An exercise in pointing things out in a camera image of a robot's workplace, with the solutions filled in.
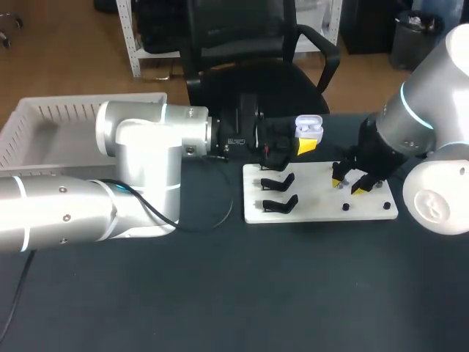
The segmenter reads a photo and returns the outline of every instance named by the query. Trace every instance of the chair armrest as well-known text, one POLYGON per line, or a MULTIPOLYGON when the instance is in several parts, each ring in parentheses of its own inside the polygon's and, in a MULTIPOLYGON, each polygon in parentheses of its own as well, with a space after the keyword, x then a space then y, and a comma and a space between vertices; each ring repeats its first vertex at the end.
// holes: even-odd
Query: chair armrest
POLYGON ((325 56, 325 67, 320 81, 317 84, 317 89, 320 92, 324 92, 340 64, 340 50, 311 27, 305 26, 304 24, 298 24, 297 28, 298 37, 303 34, 311 43, 315 44, 325 56))
POLYGON ((185 83, 188 88, 189 101, 192 106, 200 106, 202 83, 199 71, 196 69, 196 61, 191 44, 188 40, 181 40, 178 46, 185 83))

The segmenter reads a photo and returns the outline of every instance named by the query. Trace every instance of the black clip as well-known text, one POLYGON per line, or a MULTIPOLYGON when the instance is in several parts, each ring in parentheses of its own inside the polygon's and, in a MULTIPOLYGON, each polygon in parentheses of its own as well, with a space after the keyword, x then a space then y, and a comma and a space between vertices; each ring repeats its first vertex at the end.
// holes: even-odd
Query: black clip
POLYGON ((294 180, 294 173, 288 175, 284 182, 274 181, 270 178, 261 178, 261 186, 263 191, 267 189, 268 191, 285 192, 288 188, 290 188, 294 180))
POLYGON ((297 194, 293 195, 286 204, 274 202, 273 200, 262 201, 262 207, 266 213, 290 214, 296 204, 298 204, 297 194))

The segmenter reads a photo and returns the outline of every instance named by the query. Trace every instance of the black table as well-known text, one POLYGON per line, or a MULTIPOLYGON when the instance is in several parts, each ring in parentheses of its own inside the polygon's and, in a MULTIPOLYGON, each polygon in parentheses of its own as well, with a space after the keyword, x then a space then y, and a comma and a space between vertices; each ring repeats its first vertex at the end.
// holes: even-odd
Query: black table
MULTIPOLYGON (((364 116, 325 118, 315 161, 364 116)), ((469 237, 395 221, 248 225, 240 164, 227 222, 38 252, 0 351, 429 352, 469 346, 469 237)), ((184 163, 181 223, 225 211, 223 178, 184 163)), ((0 324, 27 254, 0 256, 0 324)))

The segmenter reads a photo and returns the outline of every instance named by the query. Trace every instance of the yellow object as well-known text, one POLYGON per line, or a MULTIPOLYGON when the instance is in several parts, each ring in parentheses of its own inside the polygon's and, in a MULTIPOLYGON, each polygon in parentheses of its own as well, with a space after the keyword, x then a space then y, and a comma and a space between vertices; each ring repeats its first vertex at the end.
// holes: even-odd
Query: yellow object
POLYGON ((298 155, 311 152, 317 146, 317 139, 304 139, 300 138, 300 147, 298 148, 298 155))
POLYGON ((332 186, 335 188, 340 184, 341 181, 336 180, 335 178, 332 179, 332 186))
POLYGON ((363 189, 359 188, 355 192, 353 192, 352 194, 363 194, 363 193, 368 193, 368 192, 366 192, 363 189))

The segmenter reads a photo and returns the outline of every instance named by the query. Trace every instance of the wooden floor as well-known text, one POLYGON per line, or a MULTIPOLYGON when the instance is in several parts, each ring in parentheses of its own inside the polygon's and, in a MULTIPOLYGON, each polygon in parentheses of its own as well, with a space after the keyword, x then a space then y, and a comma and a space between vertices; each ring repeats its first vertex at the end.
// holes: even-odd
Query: wooden floor
MULTIPOLYGON (((96 12, 92 0, 1 2, 0 11, 11 9, 23 16, 25 26, 19 31, 3 18, 0 23, 12 41, 10 50, 0 48, 1 125, 24 97, 166 92, 169 102, 188 103, 182 76, 168 82, 132 77, 118 16, 96 12)), ((296 61, 317 81, 322 71, 319 54, 296 61)), ((332 112, 374 111, 406 77, 406 72, 391 68, 387 55, 344 52, 325 97, 332 112)))

